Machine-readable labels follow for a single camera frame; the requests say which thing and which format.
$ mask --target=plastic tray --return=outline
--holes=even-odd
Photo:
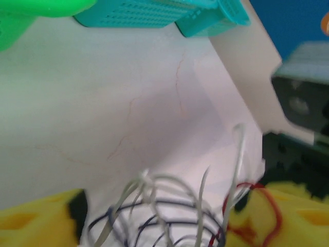
[[[216,0],[98,0],[75,18],[86,27],[160,28],[196,8],[217,5]]]
[[[249,25],[248,14],[240,0],[218,0],[216,9],[198,8],[176,21],[185,37],[216,36],[237,25]]]

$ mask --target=yellow sponge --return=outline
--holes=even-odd
[[[0,211],[1,247],[76,247],[87,215],[75,189]]]
[[[287,186],[283,190],[267,188],[282,214],[282,226],[267,247],[329,246],[329,205],[307,198],[302,187],[292,190]],[[255,189],[241,212],[232,210],[229,224],[239,235],[230,232],[225,247],[262,246],[276,218],[267,199]]]

